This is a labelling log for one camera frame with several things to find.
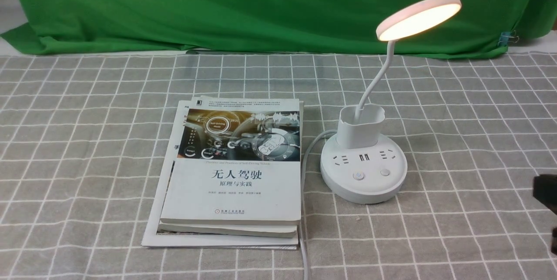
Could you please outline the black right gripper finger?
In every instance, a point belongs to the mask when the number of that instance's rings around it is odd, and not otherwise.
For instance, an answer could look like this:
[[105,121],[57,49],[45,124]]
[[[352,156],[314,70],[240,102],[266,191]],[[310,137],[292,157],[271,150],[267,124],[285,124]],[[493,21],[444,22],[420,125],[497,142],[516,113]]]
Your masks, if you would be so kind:
[[533,197],[557,214],[557,176],[537,175],[533,178]]

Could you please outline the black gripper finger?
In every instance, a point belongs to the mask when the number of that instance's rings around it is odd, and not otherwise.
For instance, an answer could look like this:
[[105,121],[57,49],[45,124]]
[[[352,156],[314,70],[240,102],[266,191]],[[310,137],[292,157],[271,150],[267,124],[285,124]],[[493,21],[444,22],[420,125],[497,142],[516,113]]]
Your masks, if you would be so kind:
[[557,255],[557,227],[553,228],[551,237],[551,253]]

